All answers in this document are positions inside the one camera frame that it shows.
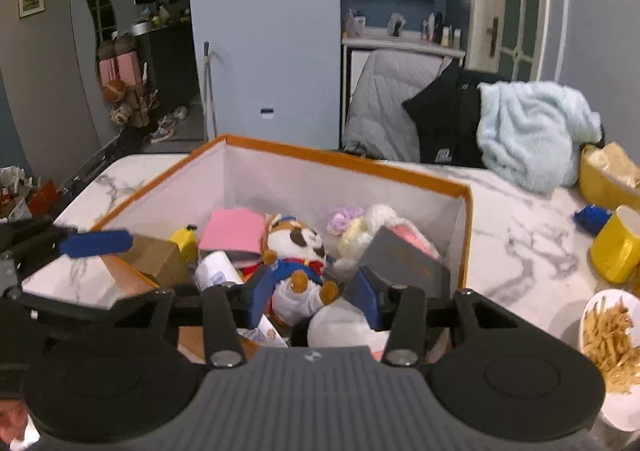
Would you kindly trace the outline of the dark grey box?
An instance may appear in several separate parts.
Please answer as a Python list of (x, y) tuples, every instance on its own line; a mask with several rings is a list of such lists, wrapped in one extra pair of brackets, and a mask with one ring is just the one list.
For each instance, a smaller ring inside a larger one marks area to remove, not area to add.
[(375, 234), (358, 266), (369, 268), (388, 285), (423, 289), (427, 297), (448, 298), (451, 293), (448, 268), (386, 227)]

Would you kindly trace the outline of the white round plush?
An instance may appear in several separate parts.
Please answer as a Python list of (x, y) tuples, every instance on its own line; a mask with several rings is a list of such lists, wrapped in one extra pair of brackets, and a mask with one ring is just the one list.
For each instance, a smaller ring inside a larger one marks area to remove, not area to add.
[(310, 320), (307, 341), (311, 348), (368, 347), (373, 359), (380, 361), (388, 335), (372, 330), (360, 309), (339, 298)]

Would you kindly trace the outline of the pink foam pad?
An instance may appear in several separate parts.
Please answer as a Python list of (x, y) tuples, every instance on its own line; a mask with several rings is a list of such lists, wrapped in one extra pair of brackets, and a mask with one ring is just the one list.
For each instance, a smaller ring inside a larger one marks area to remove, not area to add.
[(224, 252), (232, 261), (254, 259), (262, 255), (265, 228), (264, 214), (248, 208), (221, 208), (210, 214), (198, 249), (202, 255)]

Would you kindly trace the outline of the yellow tape measure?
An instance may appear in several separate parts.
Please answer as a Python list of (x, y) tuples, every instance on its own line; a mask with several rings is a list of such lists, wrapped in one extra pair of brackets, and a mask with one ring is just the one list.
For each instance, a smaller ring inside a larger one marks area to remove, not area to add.
[(169, 241), (177, 245), (182, 259), (188, 264), (198, 260), (198, 227), (188, 225), (178, 229), (169, 238)]

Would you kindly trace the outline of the brown cardboard box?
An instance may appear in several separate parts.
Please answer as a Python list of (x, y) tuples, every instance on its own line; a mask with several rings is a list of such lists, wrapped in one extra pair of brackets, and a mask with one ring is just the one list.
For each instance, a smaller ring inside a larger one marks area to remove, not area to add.
[(160, 286), (191, 283), (188, 264), (183, 260), (178, 245), (168, 240), (135, 234), (132, 246), (117, 257)]

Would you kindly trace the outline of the fox plush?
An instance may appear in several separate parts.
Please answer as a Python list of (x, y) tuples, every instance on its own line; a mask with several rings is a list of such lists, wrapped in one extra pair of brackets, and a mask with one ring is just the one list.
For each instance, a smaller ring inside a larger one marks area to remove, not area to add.
[(340, 289), (323, 277), (326, 248), (318, 231), (295, 216), (266, 215), (265, 222), (260, 263), (269, 263), (274, 278), (268, 311), (293, 329), (334, 303)]

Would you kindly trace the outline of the crochet bunny doll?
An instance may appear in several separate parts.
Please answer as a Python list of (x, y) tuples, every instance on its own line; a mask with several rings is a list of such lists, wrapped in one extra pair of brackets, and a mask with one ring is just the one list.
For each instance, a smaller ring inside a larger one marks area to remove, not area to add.
[(326, 232), (336, 239), (334, 268), (339, 271), (355, 268), (382, 228), (387, 228), (427, 256), (439, 260), (436, 246), (414, 223), (399, 216), (390, 205), (374, 204), (368, 208), (341, 208), (330, 219)]

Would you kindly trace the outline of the white paper roll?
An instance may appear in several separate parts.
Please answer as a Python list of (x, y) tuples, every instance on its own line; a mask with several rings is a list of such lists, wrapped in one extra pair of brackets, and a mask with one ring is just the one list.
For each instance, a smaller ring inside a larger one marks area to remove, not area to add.
[[(217, 251), (200, 259), (193, 280), (203, 292), (211, 286), (244, 283), (244, 275), (236, 269), (225, 252)], [(285, 348), (286, 343), (266, 315), (262, 315), (257, 327), (238, 329), (238, 334), (258, 346)]]

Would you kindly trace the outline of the orange storage box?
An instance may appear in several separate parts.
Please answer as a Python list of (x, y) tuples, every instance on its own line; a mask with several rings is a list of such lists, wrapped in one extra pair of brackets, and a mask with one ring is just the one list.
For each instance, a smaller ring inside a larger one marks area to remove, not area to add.
[(393, 165), (235, 136), (198, 148), (96, 224), (149, 237), (205, 226), (218, 208), (293, 215), (320, 233), (344, 206), (387, 204), (413, 222), (466, 282), (473, 221), (465, 185)]

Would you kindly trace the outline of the grey padded jacket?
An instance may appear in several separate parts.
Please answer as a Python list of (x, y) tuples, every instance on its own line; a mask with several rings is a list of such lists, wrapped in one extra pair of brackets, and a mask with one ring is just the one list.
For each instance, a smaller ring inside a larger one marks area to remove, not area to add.
[(368, 78), (362, 75), (360, 82), (368, 85), (357, 89), (352, 98), (343, 150), (376, 160), (419, 162), (416, 125), (402, 104), (432, 81), (418, 87), (407, 78), (401, 80), (398, 74), (384, 75), (374, 69)]

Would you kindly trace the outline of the black jacket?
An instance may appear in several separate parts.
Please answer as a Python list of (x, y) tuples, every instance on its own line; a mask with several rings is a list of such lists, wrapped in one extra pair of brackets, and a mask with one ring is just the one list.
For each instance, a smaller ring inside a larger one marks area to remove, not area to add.
[(485, 168), (476, 134), (480, 124), (480, 83), (506, 82), (488, 72), (465, 70), (451, 62), (402, 107), (416, 125), (423, 164)]

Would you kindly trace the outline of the white bowl of fries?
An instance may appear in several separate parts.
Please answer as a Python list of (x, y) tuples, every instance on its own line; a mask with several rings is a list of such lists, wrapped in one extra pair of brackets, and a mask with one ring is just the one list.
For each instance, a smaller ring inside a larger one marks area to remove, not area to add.
[(639, 430), (639, 298), (623, 289), (604, 289), (585, 306), (579, 350), (605, 383), (600, 418), (625, 433)]

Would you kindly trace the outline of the blue cloth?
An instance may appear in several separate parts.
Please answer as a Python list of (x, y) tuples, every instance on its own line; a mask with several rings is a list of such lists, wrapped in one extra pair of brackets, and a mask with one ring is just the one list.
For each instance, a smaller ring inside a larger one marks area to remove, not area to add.
[(606, 225), (613, 212), (606, 208), (590, 204), (573, 215), (575, 224), (595, 237)]

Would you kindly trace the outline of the light blue fleece blanket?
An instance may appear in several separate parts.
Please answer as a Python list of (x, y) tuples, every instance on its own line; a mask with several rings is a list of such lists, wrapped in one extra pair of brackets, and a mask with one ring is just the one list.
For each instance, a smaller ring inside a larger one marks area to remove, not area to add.
[(483, 164), (522, 189), (548, 196), (575, 185), (580, 148), (604, 130), (577, 89), (553, 82), (480, 83), (476, 142)]

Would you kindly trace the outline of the yellow mug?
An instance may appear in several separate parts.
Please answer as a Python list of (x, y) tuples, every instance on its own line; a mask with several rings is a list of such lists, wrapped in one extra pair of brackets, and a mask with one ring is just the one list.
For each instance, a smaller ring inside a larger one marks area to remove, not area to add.
[(620, 205), (590, 247), (592, 266), (608, 283), (625, 283), (639, 265), (639, 220), (636, 210)]

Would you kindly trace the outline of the yellow bowl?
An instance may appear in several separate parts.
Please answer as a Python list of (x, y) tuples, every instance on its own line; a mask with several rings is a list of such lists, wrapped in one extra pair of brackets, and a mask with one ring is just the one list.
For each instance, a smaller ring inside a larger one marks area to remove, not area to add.
[(595, 145), (585, 145), (580, 153), (578, 188), (588, 204), (613, 211), (626, 205), (639, 211), (639, 188), (627, 186), (625, 182), (605, 171), (601, 165), (591, 162), (593, 154), (601, 152)]

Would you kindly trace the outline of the door with glass panes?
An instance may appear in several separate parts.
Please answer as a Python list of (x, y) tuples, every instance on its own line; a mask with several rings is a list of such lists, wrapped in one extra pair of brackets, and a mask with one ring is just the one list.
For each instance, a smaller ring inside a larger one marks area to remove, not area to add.
[(472, 0), (465, 64), (519, 81), (559, 81), (570, 0)]

